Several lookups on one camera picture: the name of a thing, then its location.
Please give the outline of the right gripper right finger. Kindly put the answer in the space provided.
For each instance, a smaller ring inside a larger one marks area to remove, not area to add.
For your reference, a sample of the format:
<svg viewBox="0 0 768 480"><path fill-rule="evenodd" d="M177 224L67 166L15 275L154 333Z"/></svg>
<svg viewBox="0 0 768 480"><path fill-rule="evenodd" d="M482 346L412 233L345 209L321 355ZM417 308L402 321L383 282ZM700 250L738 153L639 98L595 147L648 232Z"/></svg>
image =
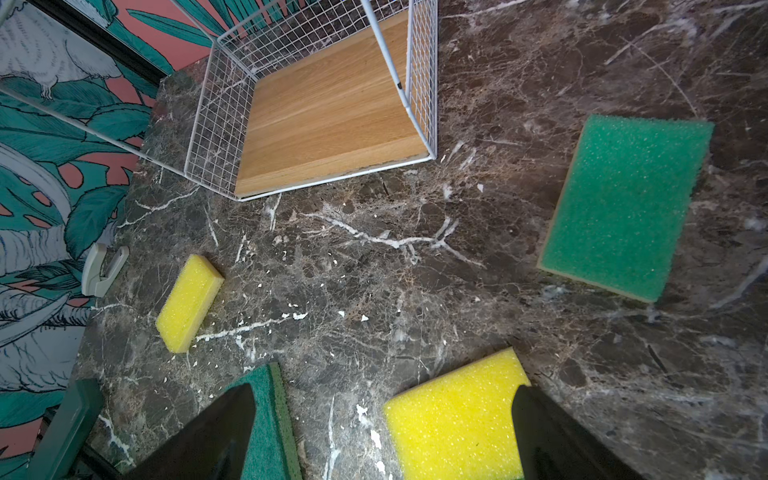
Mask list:
<svg viewBox="0 0 768 480"><path fill-rule="evenodd" d="M517 389L511 415L526 480L642 478L537 387Z"/></svg>

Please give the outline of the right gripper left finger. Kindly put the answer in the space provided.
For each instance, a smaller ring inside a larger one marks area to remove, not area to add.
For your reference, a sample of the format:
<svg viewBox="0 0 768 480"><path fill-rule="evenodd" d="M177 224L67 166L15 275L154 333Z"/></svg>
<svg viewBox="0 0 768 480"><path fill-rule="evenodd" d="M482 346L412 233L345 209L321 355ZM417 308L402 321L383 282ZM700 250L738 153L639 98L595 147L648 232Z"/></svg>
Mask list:
<svg viewBox="0 0 768 480"><path fill-rule="evenodd" d="M248 384L231 388L125 479L239 479L256 414Z"/></svg>

